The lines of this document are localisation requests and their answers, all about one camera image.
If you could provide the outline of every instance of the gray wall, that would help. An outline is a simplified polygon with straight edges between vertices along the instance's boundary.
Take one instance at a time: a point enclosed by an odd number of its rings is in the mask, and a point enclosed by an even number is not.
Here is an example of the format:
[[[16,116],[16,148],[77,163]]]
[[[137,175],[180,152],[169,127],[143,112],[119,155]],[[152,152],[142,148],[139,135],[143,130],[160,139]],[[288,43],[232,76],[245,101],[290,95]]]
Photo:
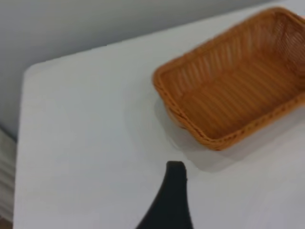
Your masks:
[[[0,127],[17,136],[30,65],[269,0],[2,0]]]

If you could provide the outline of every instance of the black object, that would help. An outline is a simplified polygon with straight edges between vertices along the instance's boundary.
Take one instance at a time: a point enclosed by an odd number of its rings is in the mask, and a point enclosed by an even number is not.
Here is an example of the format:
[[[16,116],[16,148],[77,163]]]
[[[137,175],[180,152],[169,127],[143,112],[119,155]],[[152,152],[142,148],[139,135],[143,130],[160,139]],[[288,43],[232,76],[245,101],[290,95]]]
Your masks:
[[[193,229],[183,162],[169,161],[161,188],[137,229]]]

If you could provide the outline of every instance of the white tabletop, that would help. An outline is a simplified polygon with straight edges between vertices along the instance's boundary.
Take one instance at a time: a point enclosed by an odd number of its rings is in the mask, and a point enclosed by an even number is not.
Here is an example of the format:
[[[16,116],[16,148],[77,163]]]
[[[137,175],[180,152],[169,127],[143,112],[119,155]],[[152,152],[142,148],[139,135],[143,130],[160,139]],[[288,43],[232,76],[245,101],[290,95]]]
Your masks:
[[[282,5],[305,14],[302,1]],[[62,57],[25,74],[15,229],[133,229],[168,160],[188,172],[195,229],[305,228],[305,109],[210,151],[168,118],[162,63],[271,4]]]

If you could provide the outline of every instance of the basket rim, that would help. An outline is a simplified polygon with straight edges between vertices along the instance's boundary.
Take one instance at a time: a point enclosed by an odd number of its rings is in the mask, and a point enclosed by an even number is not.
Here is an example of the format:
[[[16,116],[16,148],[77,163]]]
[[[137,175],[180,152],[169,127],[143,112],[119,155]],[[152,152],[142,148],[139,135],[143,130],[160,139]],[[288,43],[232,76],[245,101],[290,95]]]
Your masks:
[[[262,125],[265,125],[262,120],[268,120],[267,118],[270,115],[273,115],[274,113],[280,113],[285,107],[289,107],[290,109],[294,109],[298,107],[298,105],[305,102],[305,93],[300,93],[296,97],[292,98],[286,103],[283,103],[276,107],[274,110],[264,114],[263,116],[258,117],[255,120],[252,120],[245,126],[243,126],[241,129],[236,130],[232,133],[229,133],[225,136],[222,136],[220,138],[211,138],[207,136],[192,120],[189,119],[188,115],[185,114],[183,109],[177,104],[177,102],[172,98],[170,93],[168,93],[165,90],[165,87],[162,82],[162,75],[168,71],[172,71],[176,68],[181,67],[182,65],[185,65],[189,62],[191,62],[194,58],[196,58],[198,55],[203,55],[215,46],[217,46],[219,43],[222,43],[223,41],[231,38],[232,36],[236,35],[237,33],[241,32],[245,26],[252,25],[256,23],[257,20],[261,20],[262,18],[268,17],[271,14],[284,14],[285,16],[288,16],[294,23],[297,23],[299,25],[305,24],[305,18],[302,18],[301,16],[298,16],[297,14],[291,12],[290,10],[283,8],[283,7],[272,7],[268,8],[266,10],[263,10],[261,12],[258,12],[239,24],[229,28],[228,30],[222,32],[221,34],[216,35],[214,38],[211,38],[210,40],[203,42],[198,47],[194,48],[193,50],[190,50],[186,54],[179,56],[163,65],[161,65],[159,68],[156,69],[156,71],[153,74],[153,84],[161,98],[163,99],[164,103],[171,112],[175,114],[179,122],[181,122],[184,127],[195,137],[200,138],[204,140],[205,142],[209,143],[225,143],[233,138],[236,138],[238,135],[247,135],[247,132],[253,131],[256,129],[259,129]]]

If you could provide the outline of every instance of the rectangular basket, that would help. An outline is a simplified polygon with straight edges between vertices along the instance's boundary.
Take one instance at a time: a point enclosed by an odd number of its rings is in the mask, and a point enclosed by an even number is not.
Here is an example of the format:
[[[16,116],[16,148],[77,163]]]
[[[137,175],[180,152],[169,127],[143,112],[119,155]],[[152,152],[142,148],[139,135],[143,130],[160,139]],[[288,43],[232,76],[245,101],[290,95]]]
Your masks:
[[[161,66],[153,83],[173,120],[225,149],[305,102],[305,20],[265,10]]]

